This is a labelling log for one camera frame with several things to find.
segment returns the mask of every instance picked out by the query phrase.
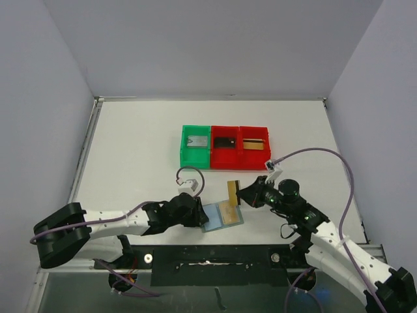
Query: black card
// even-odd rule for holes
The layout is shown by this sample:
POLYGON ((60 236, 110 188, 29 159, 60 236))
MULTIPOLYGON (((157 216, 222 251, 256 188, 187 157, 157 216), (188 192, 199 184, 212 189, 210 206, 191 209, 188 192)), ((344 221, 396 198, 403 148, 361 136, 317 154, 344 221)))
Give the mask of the black card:
POLYGON ((215 137, 213 144, 214 148, 234 149, 236 147, 236 139, 231 137, 215 137))

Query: gold card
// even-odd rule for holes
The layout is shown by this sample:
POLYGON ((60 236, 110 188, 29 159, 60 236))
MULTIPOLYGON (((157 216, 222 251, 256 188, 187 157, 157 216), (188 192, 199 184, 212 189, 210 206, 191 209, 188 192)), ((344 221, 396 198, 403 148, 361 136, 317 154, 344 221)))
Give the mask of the gold card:
POLYGON ((227 191, 229 193, 229 203, 233 207, 236 205, 240 205, 240 198, 236 195, 236 193, 240 190, 240 182, 239 181, 228 181, 227 182, 227 191))
POLYGON ((243 139, 243 149, 247 150, 263 150, 264 142, 262 139, 243 139))
POLYGON ((240 222, 239 214, 237 213, 237 208, 235 206, 230 205, 228 201, 220 202, 218 205, 224 225, 240 222))

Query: black cable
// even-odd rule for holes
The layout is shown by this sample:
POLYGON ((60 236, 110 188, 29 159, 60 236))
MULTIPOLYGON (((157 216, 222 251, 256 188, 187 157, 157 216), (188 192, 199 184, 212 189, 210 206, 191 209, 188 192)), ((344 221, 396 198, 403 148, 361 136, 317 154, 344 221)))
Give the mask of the black cable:
POLYGON ((278 215, 279 217, 281 217, 281 218, 284 218, 284 219, 287 219, 288 218, 288 216, 287 215, 285 215, 285 214, 283 214, 283 213, 279 213, 279 212, 277 212, 275 209, 269 209, 269 211, 271 211, 272 213, 274 213, 275 215, 278 215))
POLYGON ((288 224, 288 223, 282 224, 282 225, 281 225, 281 229, 280 229, 280 235, 281 235, 281 238, 282 238, 282 239, 289 239, 289 238, 291 238, 293 235, 295 235, 295 231, 293 230, 293 232, 292 232, 292 233, 290 233, 287 237, 284 237, 284 236, 283 236, 283 234, 282 234, 282 228, 283 228, 285 225, 288 225, 288 226, 289 226, 289 224, 288 224))

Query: red container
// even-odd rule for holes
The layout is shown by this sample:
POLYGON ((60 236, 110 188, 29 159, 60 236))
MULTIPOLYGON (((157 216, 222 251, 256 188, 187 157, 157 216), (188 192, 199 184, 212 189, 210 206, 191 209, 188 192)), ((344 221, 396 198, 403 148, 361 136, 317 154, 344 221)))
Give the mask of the red container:
POLYGON ((271 157, 267 127, 211 126, 210 148, 210 168, 215 170, 266 170, 271 157), (244 138, 262 140, 264 149, 244 149, 244 138))
POLYGON ((210 168, 217 170, 239 170, 243 142, 239 128, 232 126, 211 126, 210 168), (234 139, 235 147, 215 147, 217 140, 234 139))
POLYGON ((271 159, 271 148, 269 146, 269 136, 267 127, 239 127, 240 137, 242 138, 242 159, 240 169, 242 170, 266 170, 265 162, 271 159), (243 139, 263 140, 263 150, 243 149, 243 139))

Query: green container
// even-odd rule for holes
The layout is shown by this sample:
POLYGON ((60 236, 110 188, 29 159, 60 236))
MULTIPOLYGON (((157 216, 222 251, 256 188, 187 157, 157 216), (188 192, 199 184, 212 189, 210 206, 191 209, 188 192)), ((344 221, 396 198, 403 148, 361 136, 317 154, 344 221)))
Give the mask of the green container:
POLYGON ((180 163, 181 166, 194 166, 201 169, 210 168, 210 126, 184 125, 182 127, 180 163), (206 147, 188 147, 189 136, 207 136, 206 147))

